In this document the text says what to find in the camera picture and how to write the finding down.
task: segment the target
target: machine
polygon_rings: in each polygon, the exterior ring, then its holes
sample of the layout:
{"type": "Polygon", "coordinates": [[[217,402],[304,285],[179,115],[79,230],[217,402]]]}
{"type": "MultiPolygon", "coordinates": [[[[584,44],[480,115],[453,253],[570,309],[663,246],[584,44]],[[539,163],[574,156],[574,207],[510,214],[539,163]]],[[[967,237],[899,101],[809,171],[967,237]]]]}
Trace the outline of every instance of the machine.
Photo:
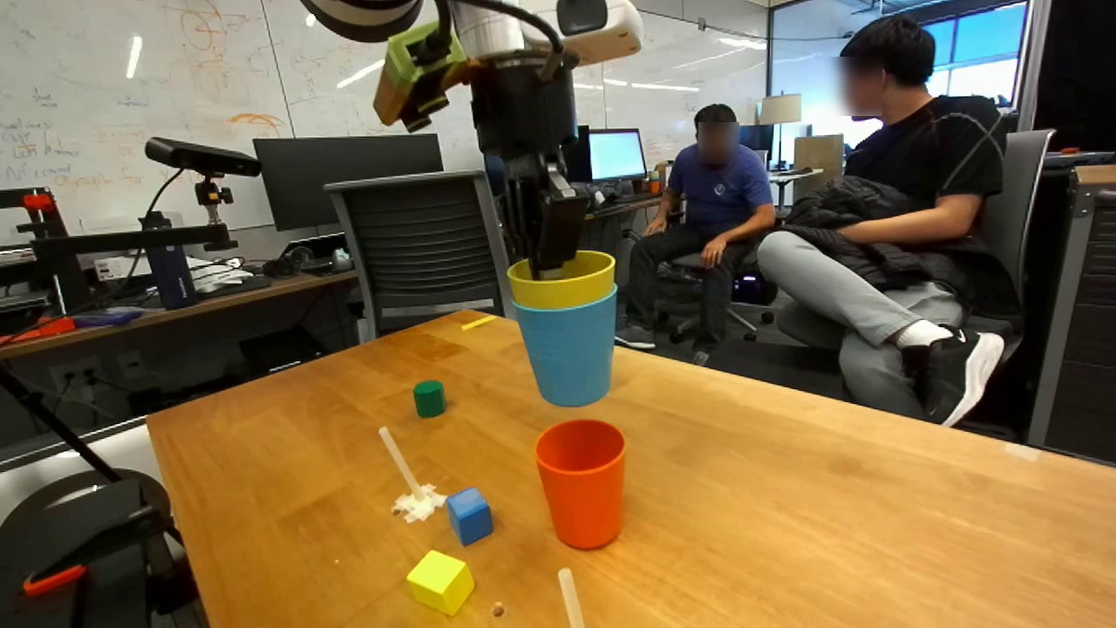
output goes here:
{"type": "Polygon", "coordinates": [[[479,146],[505,174],[505,230],[542,274],[574,253],[584,215],[560,163],[574,140],[570,67],[639,51],[640,25],[632,0],[523,4],[434,0],[434,25],[410,29],[420,0],[304,0],[333,35],[387,40],[382,125],[420,130],[451,87],[473,90],[479,146]]]}

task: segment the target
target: blue block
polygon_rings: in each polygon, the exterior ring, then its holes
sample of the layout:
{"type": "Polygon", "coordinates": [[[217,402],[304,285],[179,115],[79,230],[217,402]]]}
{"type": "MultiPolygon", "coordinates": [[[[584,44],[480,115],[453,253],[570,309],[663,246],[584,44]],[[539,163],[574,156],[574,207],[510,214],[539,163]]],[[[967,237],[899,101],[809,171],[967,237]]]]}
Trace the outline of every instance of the blue block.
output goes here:
{"type": "Polygon", "coordinates": [[[451,494],[445,511],[460,543],[473,543],[492,535],[492,510],[479,488],[451,494]]]}

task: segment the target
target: orange cup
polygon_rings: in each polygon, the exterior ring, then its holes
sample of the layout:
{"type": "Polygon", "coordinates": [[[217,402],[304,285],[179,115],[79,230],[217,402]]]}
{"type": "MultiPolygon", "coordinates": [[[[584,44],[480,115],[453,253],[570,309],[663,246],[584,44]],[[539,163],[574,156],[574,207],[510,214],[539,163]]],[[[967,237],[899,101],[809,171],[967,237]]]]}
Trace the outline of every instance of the orange cup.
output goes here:
{"type": "Polygon", "coordinates": [[[590,550],[618,539],[624,518],[620,430],[595,418],[559,421],[537,439],[532,461],[560,543],[590,550]]]}

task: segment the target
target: sneaker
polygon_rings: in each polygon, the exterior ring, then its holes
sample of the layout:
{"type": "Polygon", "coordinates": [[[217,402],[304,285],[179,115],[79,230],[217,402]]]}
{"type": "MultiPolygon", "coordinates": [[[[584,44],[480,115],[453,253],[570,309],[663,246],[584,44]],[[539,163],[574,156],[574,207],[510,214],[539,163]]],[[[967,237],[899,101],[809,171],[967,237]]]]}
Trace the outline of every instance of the sneaker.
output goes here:
{"type": "Polygon", "coordinates": [[[639,324],[639,322],[626,322],[626,324],[618,331],[618,345],[640,347],[640,353],[654,353],[654,331],[649,331],[649,328],[639,324]]]}
{"type": "Polygon", "coordinates": [[[996,371],[1004,354],[1004,337],[987,331],[954,331],[953,337],[942,337],[923,347],[923,404],[927,418],[942,427],[954,427],[967,418],[977,402],[984,397],[984,386],[989,374],[996,371]]]}

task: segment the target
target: yellow cup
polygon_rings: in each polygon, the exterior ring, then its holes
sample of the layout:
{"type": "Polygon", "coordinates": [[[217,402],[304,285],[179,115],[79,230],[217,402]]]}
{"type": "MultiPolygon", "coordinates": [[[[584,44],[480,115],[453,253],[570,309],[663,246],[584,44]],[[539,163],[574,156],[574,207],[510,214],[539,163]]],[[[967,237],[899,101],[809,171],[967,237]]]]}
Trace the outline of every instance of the yellow cup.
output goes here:
{"type": "Polygon", "coordinates": [[[542,279],[532,279],[529,260],[520,258],[510,267],[510,285],[520,306],[583,306],[603,301],[618,285],[618,258],[583,246],[570,260],[542,279]]]}

